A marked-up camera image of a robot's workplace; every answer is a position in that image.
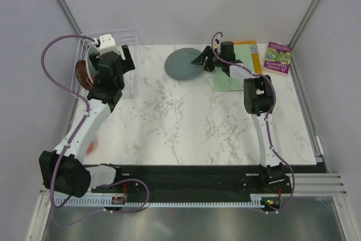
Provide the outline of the grey plate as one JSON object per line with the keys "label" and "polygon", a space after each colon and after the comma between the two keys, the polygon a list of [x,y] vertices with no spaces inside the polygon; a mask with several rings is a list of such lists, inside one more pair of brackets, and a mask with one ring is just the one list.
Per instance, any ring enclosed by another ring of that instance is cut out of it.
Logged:
{"label": "grey plate", "polygon": [[200,75],[203,66],[192,64],[201,51],[194,48],[182,48],[171,53],[165,61],[165,71],[173,79],[185,81]]}

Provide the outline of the blue floral plate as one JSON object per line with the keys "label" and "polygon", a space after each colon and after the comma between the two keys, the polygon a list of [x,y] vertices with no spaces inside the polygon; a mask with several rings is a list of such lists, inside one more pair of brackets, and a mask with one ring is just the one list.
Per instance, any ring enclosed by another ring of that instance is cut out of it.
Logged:
{"label": "blue floral plate", "polygon": [[90,60],[90,55],[98,55],[99,51],[95,47],[89,47],[86,53],[86,72],[88,76],[93,80],[96,75],[96,69]]}

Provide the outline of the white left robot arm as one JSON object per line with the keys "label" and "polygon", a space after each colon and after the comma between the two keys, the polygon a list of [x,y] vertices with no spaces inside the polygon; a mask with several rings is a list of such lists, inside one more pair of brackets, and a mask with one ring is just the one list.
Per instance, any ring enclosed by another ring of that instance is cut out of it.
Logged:
{"label": "white left robot arm", "polygon": [[98,73],[85,97],[83,116],[53,151],[44,151],[39,157],[44,186],[51,192],[81,198],[88,189],[102,185],[111,192],[123,188],[124,179],[114,167],[83,165],[90,143],[122,97],[124,74],[135,68],[128,46],[121,49],[91,56]]}

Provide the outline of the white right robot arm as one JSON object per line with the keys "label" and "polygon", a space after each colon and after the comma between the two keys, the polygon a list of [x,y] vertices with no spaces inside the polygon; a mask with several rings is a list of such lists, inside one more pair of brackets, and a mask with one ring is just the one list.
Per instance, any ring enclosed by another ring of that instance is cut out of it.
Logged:
{"label": "white right robot arm", "polygon": [[272,192],[279,182],[286,180],[287,168],[285,160],[276,152],[272,119],[276,102],[274,87],[269,76],[256,74],[236,58],[233,42],[221,42],[220,48],[218,52],[207,46],[191,63],[209,72],[220,67],[228,77],[243,81],[244,107],[256,127],[260,150],[258,185],[262,191]]}

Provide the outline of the green folder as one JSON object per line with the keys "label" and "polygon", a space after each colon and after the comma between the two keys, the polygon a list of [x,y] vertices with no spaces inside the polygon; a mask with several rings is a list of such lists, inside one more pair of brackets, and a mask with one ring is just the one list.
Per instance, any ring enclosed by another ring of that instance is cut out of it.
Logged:
{"label": "green folder", "polygon": [[[254,72],[252,52],[249,44],[234,43],[234,53],[237,60],[241,60],[244,66]],[[230,77],[226,75],[220,67],[215,67],[212,74],[214,91],[243,91],[244,76]]]}

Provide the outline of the dark red patterned plate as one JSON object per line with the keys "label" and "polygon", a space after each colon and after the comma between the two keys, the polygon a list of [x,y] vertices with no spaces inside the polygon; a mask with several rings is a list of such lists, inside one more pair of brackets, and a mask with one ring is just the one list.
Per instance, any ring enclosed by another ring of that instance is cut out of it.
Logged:
{"label": "dark red patterned plate", "polygon": [[90,79],[88,77],[87,71],[86,71],[86,62],[84,60],[79,60],[76,63],[75,67],[76,77],[80,85],[90,91],[92,89],[92,84],[90,82]]}

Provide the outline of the orange folder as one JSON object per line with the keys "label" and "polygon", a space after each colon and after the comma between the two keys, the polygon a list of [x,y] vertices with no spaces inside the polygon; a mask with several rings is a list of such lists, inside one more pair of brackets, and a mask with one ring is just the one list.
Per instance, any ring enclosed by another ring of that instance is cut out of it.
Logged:
{"label": "orange folder", "polygon": [[241,60],[253,72],[262,74],[262,64],[256,41],[235,42],[234,47],[237,60]]}

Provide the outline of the purple children's book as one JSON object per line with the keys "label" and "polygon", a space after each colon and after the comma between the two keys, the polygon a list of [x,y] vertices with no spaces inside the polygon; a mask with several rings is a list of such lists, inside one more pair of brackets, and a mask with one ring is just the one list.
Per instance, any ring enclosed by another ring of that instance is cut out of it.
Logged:
{"label": "purple children's book", "polygon": [[291,60],[292,47],[269,42],[266,50],[263,70],[287,76],[289,74]]}

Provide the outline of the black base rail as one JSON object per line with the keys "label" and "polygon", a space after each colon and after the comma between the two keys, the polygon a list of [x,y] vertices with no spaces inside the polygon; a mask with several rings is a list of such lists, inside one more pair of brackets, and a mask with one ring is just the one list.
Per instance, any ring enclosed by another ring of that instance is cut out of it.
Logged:
{"label": "black base rail", "polygon": [[246,199],[252,194],[285,195],[292,190],[289,177],[283,182],[262,186],[258,166],[176,166],[118,165],[111,187],[92,192],[125,193],[145,200],[156,199]]}

